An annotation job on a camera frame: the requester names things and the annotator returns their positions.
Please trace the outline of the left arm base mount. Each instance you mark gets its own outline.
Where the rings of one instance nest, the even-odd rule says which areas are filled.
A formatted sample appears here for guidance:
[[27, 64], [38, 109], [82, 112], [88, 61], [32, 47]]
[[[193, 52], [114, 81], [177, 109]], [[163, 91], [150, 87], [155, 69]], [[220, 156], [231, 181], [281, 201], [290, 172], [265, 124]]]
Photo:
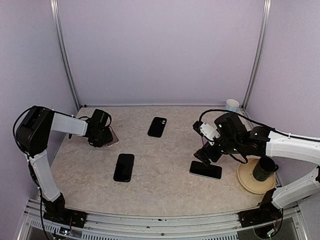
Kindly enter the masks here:
[[54, 201], [46, 200], [44, 197], [41, 197], [41, 200], [44, 204], [45, 212], [43, 217], [45, 220], [71, 227], [84, 228], [88, 213], [85, 211], [66, 208], [66, 201], [62, 193]]

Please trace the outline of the pink phone case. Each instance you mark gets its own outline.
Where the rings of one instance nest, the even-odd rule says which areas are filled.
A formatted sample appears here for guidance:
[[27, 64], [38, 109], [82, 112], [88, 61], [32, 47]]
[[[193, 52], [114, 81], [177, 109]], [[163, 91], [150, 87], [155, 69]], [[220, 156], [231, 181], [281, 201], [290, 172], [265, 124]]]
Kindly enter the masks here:
[[109, 141], [109, 142], [107, 142], [105, 144], [105, 146], [107, 148], [111, 148], [111, 147], [113, 147], [113, 146], [115, 146], [115, 145], [120, 143], [120, 140], [119, 140], [117, 134], [115, 133], [115, 131], [113, 130], [113, 128], [110, 126], [109, 129], [110, 129], [110, 132], [112, 134], [112, 141]]

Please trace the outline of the white-edged phone screen up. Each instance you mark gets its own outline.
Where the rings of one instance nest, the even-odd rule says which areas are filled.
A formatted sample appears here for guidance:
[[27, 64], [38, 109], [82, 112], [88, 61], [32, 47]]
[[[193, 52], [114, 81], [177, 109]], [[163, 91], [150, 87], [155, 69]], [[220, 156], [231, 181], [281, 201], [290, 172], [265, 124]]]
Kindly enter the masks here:
[[189, 173], [210, 179], [220, 180], [222, 177], [222, 167], [212, 164], [206, 166], [202, 162], [192, 161], [189, 168]]

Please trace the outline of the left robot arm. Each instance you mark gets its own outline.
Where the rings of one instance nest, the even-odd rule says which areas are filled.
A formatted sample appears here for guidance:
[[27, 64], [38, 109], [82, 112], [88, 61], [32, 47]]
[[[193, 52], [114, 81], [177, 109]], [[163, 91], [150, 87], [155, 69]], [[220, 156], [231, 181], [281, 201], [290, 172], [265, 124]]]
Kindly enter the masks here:
[[113, 140], [110, 130], [112, 116], [95, 109], [92, 116], [73, 115], [34, 105], [26, 109], [14, 122], [14, 141], [25, 155], [42, 198], [49, 204], [63, 200], [48, 161], [48, 142], [51, 132], [87, 138], [90, 146], [101, 148]]

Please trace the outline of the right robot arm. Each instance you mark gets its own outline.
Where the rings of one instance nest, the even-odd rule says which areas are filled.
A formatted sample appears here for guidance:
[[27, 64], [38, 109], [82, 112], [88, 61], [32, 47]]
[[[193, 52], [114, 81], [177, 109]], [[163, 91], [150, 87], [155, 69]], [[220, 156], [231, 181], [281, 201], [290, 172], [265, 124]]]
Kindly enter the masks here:
[[[199, 118], [193, 129], [207, 140], [194, 156], [205, 166], [217, 162], [222, 155], [243, 157], [242, 164], [247, 164], [247, 156], [282, 157], [320, 164], [320, 140], [284, 133], [268, 125], [257, 122], [252, 130], [247, 130], [242, 119], [250, 118], [239, 113], [223, 110], [222, 115], [215, 119], [215, 126], [210, 126]], [[264, 195], [262, 206], [256, 210], [256, 218], [266, 222], [276, 209], [309, 197], [320, 191], [320, 168], [316, 167], [307, 175], [280, 188], [273, 188]]]

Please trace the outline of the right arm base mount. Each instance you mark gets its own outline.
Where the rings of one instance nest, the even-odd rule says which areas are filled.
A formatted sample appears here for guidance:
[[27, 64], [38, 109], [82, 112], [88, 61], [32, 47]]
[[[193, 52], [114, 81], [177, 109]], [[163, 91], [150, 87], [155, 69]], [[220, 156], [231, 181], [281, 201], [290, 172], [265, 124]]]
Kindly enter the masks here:
[[275, 188], [272, 188], [266, 192], [258, 208], [244, 210], [238, 213], [242, 228], [275, 221], [276, 218], [283, 218], [283, 210], [272, 204], [272, 196], [275, 190]]

